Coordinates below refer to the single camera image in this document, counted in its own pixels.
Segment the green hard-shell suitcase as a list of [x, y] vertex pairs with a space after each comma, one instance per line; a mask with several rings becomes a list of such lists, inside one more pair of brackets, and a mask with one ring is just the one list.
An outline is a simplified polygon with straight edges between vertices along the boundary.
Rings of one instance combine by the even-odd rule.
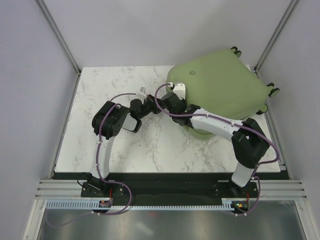
[[166, 81], [185, 84], [186, 103], [210, 113], [233, 120], [262, 115], [268, 111], [267, 98], [276, 96], [280, 89], [258, 79], [242, 63], [241, 54], [233, 46], [175, 65]]

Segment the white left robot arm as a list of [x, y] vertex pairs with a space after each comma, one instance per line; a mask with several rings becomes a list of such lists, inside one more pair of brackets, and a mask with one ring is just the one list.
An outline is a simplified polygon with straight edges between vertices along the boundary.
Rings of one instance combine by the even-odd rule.
[[110, 159], [116, 136], [122, 129], [137, 133], [142, 126], [142, 118], [150, 113], [159, 114], [157, 107], [161, 101], [148, 94], [144, 100], [135, 98], [126, 107], [108, 100], [92, 119], [93, 132], [98, 137], [95, 160], [87, 181], [82, 184], [81, 197], [108, 197], [112, 193], [112, 185], [106, 182], [110, 175]]

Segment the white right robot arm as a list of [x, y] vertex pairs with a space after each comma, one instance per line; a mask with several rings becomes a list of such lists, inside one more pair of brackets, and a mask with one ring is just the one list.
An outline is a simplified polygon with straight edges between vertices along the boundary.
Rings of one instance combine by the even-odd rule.
[[213, 114], [198, 105], [187, 105], [173, 92], [157, 99], [156, 105], [181, 126], [202, 130], [231, 142], [237, 165], [229, 191], [235, 197], [242, 196], [259, 161], [271, 145], [257, 121], [252, 118], [234, 120]]

